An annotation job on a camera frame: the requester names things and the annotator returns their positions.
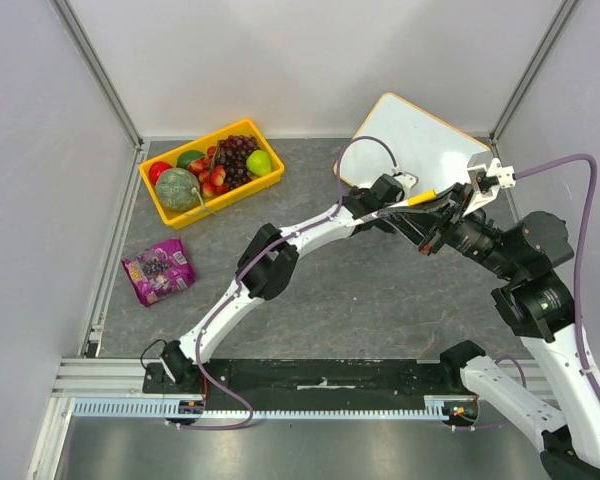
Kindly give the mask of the white marker with yellow cap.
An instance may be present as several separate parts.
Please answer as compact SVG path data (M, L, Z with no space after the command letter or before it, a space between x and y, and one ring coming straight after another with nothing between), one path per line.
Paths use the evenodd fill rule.
M420 207L424 208L426 205L433 202L436 198L436 191L431 189L424 193L409 197L406 200L401 200L397 203L390 204L389 206L382 207L379 210L365 214L360 218L352 220L350 223L347 224L347 227L356 227L359 225L363 225L371 221L381 219L383 216L386 216L389 213L410 211Z

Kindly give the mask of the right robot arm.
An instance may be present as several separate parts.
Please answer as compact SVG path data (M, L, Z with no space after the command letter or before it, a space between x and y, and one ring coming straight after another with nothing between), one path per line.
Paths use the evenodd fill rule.
M521 431L553 479L600 479L600 386L585 368L593 363L577 333L574 296L556 267L574 251L563 220L536 211L507 230L481 210L460 184L430 202L392 205L373 213L403 233L424 255L448 246L503 281L495 308L541 369L557 404L551 406L507 378L469 341L450 348L438 368L447 392L465 389L489 402Z

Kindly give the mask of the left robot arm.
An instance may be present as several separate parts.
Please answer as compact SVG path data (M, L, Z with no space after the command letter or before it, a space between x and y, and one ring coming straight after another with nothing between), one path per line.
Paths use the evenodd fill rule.
M406 172L383 174L369 188L339 191L326 211L296 225L268 223L256 232L239 259L228 289L188 333L165 344L160 361L165 382L188 393L199 382L197 366L209 361L219 343L254 308L280 295L299 260L331 242L354 234L354 221L407 198L418 179Z

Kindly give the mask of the whiteboard with yellow frame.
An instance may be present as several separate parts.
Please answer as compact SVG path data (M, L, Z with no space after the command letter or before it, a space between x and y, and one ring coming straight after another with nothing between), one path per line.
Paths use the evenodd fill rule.
M471 157L489 150L468 134L390 92L380 97L354 136L366 139L349 146L333 172L351 186L366 188L397 167L417 178L411 188L413 195L429 190L441 192L455 183L468 182L467 164Z

